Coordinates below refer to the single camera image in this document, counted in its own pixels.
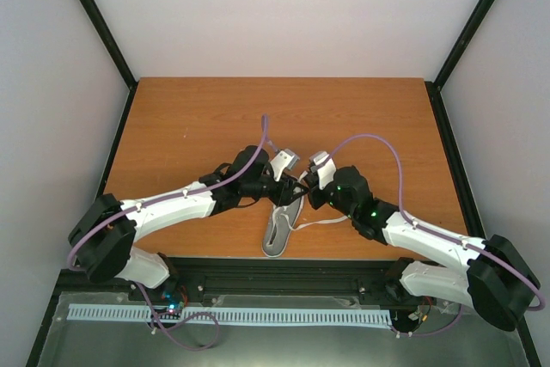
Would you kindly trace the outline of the white shoelace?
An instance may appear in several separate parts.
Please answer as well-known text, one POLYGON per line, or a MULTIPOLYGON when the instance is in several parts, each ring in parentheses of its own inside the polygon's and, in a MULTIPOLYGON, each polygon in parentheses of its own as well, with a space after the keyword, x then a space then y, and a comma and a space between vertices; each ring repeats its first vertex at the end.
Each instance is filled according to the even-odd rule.
POLYGON ((344 222, 345 220, 348 219, 348 217, 342 216, 342 217, 333 218, 333 219, 325 219, 325 220, 314 221, 314 222, 309 222, 309 223, 302 223, 302 224, 299 224, 299 225, 296 226, 295 224, 290 223, 290 218, 289 218, 289 215, 286 212, 286 210, 287 210, 287 207, 283 206, 283 210, 282 210, 282 212, 279 213, 279 218, 276 219, 276 222, 277 223, 279 221, 286 222, 291 231, 298 231, 300 229, 305 229, 305 228, 307 228, 309 226, 312 226, 312 225, 326 225, 326 224, 341 223, 341 222, 344 222))

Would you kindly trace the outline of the grey canvas sneaker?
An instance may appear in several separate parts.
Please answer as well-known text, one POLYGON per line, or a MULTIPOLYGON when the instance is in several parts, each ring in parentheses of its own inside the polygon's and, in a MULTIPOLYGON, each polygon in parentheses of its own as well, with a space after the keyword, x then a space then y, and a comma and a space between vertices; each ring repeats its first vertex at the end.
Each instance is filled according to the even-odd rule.
POLYGON ((261 245, 266 257, 277 258, 283 254, 302 209, 303 199, 296 200, 287 206, 273 207, 261 245))

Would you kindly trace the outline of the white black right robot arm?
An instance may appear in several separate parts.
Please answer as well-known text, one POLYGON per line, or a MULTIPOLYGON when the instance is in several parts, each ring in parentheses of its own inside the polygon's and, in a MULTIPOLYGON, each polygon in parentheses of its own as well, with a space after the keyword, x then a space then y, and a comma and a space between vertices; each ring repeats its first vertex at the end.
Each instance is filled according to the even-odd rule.
POLYGON ((408 260, 397 273, 395 295, 429 296, 474 309, 504 331, 516 329, 540 283, 507 238, 459 235, 404 217, 397 205, 373 196, 354 166, 310 164, 305 182, 314 209, 330 205, 364 238, 431 260, 408 260))

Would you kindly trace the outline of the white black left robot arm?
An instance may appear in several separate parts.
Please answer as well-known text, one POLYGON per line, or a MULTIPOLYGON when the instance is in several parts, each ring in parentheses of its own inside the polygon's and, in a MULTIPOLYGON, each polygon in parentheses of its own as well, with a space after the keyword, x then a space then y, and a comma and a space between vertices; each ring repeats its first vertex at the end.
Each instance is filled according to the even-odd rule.
POLYGON ((269 156, 249 145, 233 162, 220 164, 181 189, 123 201, 111 193, 101 195, 68 237, 76 250, 70 263, 93 284, 121 278, 141 284, 160 300, 169 300, 178 292, 179 279, 168 258, 143 251, 136 242, 177 223, 239 208, 244 198, 266 198, 276 207, 297 202, 307 192, 289 174, 298 160, 289 149, 269 156))

